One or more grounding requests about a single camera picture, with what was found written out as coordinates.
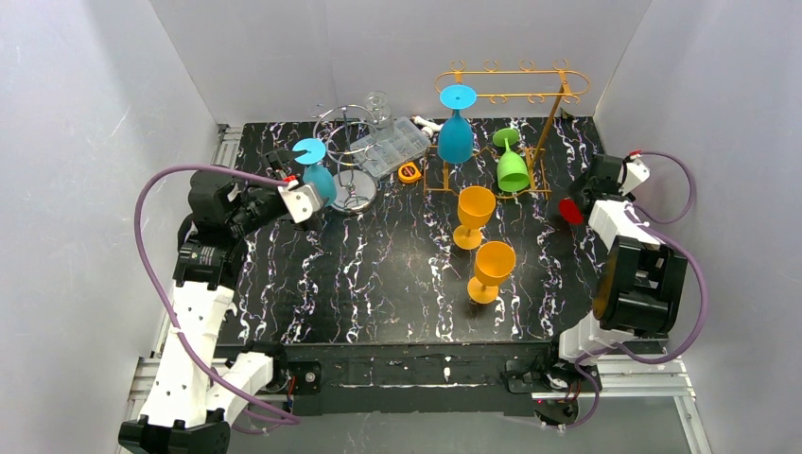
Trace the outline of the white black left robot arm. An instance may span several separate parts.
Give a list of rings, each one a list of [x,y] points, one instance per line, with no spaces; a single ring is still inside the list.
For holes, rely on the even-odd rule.
[[[155,184],[184,171],[192,174],[191,212],[179,231],[172,288],[166,290],[145,249],[142,212]],[[246,351],[221,372],[212,362],[224,318],[236,311],[246,236],[281,217],[303,223],[321,208],[312,185],[223,166],[173,166],[145,183],[134,208],[134,240],[170,327],[145,403],[120,426],[121,447],[131,453],[224,453],[236,419],[250,406],[262,409],[258,417],[270,428],[299,423],[298,416],[256,397],[275,379],[273,354]]]

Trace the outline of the orange plastic goblet near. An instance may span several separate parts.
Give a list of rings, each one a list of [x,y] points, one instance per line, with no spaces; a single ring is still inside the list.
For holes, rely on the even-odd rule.
[[[467,284],[469,298],[477,304],[491,304],[499,294],[499,286],[513,272],[514,249],[502,241],[489,241],[477,250],[474,276]]]

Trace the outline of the white small tool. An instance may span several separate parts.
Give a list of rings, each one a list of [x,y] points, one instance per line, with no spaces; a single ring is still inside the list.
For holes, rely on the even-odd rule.
[[[438,134],[443,127],[443,124],[438,124],[433,121],[429,121],[422,116],[415,115],[411,118],[411,121],[420,128],[422,133],[427,136],[428,138],[433,138],[436,134]]]

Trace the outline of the orange plastic goblet far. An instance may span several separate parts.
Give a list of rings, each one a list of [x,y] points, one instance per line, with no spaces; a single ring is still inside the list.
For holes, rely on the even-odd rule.
[[[472,185],[463,189],[458,197],[459,225],[453,232],[454,242],[463,250],[474,250],[483,241],[482,228],[495,213],[497,199],[483,186]]]

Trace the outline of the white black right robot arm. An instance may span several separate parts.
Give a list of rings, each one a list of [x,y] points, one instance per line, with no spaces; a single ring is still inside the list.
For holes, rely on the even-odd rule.
[[[565,222],[588,226],[607,250],[590,312],[556,342],[564,361],[589,365],[601,349],[675,325],[688,260],[636,214],[633,191],[650,177],[641,156],[594,156],[556,203]]]

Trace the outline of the clear plastic parts box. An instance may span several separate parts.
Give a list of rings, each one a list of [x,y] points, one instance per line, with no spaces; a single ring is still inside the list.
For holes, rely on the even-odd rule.
[[[407,117],[395,118],[393,126],[378,135],[379,139],[368,134],[350,144],[353,162],[377,180],[419,159],[431,145],[430,137]]]

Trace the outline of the clear glass wine glass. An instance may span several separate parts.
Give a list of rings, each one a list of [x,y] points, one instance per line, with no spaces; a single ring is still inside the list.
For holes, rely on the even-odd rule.
[[[363,106],[374,120],[373,138],[377,142],[389,140],[394,134],[394,120],[387,95],[382,91],[372,91],[364,97]]]

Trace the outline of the green plastic goblet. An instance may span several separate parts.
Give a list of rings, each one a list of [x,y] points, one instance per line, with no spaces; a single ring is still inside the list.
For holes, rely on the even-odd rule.
[[[517,193],[530,187],[529,169],[526,161],[512,146],[520,140],[515,128],[504,128],[494,133],[492,141],[496,148],[503,149],[497,162],[497,185],[507,193]]]

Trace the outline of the chrome spiral glass rack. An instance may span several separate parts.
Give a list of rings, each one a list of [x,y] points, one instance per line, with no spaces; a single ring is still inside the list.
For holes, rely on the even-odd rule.
[[[326,109],[316,117],[313,137],[323,141],[326,156],[336,166],[336,196],[331,207],[345,216],[364,213],[378,194],[376,178],[359,162],[375,160],[371,153],[379,144],[372,133],[377,131],[377,124],[375,114],[357,104]]]

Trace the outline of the yellow tape measure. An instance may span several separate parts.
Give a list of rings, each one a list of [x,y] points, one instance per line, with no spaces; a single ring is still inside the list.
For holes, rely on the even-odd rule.
[[[414,162],[407,162],[397,169],[398,179],[404,184],[414,184],[423,179],[423,174]]]

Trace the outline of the orange plastic goblet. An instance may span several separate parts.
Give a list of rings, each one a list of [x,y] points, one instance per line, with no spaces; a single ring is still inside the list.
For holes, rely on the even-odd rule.
[[[463,250],[474,250],[483,241],[482,228],[495,213],[497,199],[483,186],[472,185],[463,189],[458,197],[459,225],[453,232],[454,242]]]
[[[514,249],[502,241],[489,241],[477,250],[474,276],[467,284],[469,298],[477,304],[491,304],[499,294],[499,286],[513,272]]]

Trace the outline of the red plastic goblet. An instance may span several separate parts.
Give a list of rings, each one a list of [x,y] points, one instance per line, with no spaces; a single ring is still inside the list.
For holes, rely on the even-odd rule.
[[[571,198],[564,198],[558,203],[558,211],[562,218],[570,225],[584,223],[584,214],[577,203]]]

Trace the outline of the blue plastic goblet back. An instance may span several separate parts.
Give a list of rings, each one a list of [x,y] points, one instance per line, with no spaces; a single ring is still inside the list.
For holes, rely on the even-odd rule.
[[[462,111],[473,106],[477,97],[477,93],[464,84],[453,84],[440,92],[440,102],[452,111],[442,125],[438,139],[438,155],[446,163],[460,165],[473,154],[474,133],[469,122],[462,117]]]

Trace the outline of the blue plastic goblet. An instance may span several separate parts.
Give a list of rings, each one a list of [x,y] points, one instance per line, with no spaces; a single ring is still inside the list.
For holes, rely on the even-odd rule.
[[[469,122],[462,117],[462,111],[473,106],[477,97],[477,93],[464,84],[453,84],[440,92],[440,102],[452,111],[442,125],[438,139],[438,155],[446,163],[460,165],[473,154],[474,133]]]
[[[317,138],[305,138],[297,142],[292,151],[296,154],[294,160],[303,165],[303,181],[313,183],[326,206],[331,206],[337,196],[334,177],[322,164],[327,148],[324,142]]]

